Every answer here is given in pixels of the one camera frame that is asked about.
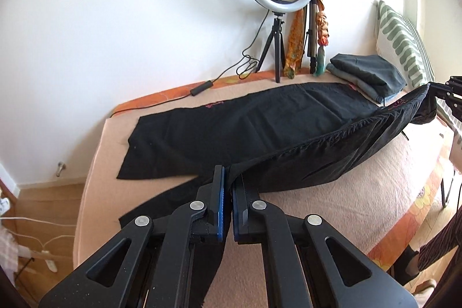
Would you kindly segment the checkered cloth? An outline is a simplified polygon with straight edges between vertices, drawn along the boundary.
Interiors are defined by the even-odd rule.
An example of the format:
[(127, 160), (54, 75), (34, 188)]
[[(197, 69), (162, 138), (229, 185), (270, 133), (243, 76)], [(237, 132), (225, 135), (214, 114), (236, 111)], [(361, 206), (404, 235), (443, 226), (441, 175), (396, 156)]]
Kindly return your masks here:
[(0, 229), (0, 262), (4, 271), (17, 272), (19, 248), (15, 237), (4, 227)]

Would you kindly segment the green striped white pillow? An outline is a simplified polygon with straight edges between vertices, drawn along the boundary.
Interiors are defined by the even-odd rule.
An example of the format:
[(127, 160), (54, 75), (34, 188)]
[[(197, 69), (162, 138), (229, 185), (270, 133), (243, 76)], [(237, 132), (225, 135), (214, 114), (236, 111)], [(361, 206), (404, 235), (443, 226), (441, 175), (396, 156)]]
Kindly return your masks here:
[(379, 1), (375, 27), (377, 54), (396, 67), (407, 90), (435, 80), (424, 43), (410, 20)]

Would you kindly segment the orange patterned cloth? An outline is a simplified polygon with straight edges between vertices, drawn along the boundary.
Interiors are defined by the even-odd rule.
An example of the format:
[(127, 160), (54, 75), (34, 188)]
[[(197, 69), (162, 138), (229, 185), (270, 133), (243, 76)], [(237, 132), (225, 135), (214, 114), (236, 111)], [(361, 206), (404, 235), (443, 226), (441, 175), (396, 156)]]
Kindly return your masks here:
[(284, 76), (294, 79), (301, 69), (305, 41), (305, 10), (295, 12), (290, 26), (288, 47), (285, 54)]

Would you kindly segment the black pants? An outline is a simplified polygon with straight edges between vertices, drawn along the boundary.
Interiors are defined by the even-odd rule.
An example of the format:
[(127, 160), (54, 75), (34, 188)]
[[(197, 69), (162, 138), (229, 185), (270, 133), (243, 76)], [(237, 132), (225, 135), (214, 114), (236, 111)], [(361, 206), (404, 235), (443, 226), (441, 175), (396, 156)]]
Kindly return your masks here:
[(435, 86), (376, 106), (346, 84), (292, 84), (197, 108), (143, 116), (118, 178), (189, 176), (121, 218), (79, 270), (84, 288), (54, 288), (42, 307), (198, 307), (228, 231), (259, 244), (271, 307), (415, 307), (321, 216), (263, 201), (338, 179), (436, 114)]

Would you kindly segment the folded dark clothes stack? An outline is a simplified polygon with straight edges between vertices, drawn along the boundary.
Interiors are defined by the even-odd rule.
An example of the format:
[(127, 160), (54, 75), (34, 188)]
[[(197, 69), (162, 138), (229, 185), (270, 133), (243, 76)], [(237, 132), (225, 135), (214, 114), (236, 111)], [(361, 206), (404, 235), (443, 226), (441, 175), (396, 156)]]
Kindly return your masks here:
[(330, 59), (327, 70), (354, 84), (376, 103), (396, 97), (407, 85), (398, 69), (379, 55), (337, 54)]

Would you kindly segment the black tripod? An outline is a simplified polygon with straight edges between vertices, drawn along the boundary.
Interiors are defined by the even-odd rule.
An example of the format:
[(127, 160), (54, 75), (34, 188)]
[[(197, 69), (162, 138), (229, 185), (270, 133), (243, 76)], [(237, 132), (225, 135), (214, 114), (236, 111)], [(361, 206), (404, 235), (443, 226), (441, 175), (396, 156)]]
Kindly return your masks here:
[(270, 34), (268, 35), (258, 65), (255, 71), (258, 72), (262, 68), (265, 57), (268, 54), (271, 44), (274, 44), (274, 65), (275, 65), (275, 82), (281, 82), (283, 68), (285, 64), (285, 49), (284, 49), (284, 36), (283, 36), (283, 14), (279, 12), (274, 13), (274, 20)]

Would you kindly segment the folded black tripod stick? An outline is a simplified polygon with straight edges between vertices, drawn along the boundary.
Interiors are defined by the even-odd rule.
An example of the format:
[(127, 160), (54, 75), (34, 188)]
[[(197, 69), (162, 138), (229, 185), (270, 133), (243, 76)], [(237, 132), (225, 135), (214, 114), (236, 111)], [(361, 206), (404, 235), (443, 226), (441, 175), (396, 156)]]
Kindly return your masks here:
[(308, 23), (308, 48), (307, 56), (309, 60), (310, 73), (316, 72), (316, 54), (317, 54), (317, 25), (316, 25), (316, 14), (317, 14), (317, 3), (316, 0), (311, 0), (309, 3), (309, 23)]

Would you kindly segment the orange floral bed sheet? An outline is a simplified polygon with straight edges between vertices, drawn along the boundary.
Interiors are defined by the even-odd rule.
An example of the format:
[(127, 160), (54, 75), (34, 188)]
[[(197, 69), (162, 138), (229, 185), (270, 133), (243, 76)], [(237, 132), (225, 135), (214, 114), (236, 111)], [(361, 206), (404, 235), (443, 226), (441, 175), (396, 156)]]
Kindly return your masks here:
[(121, 223), (170, 214), (221, 165), (229, 187), (243, 181), (290, 215), (323, 216), (386, 267), (430, 209), (440, 129), (426, 87), (380, 107), (324, 82), (141, 116), (117, 177), (153, 193)]

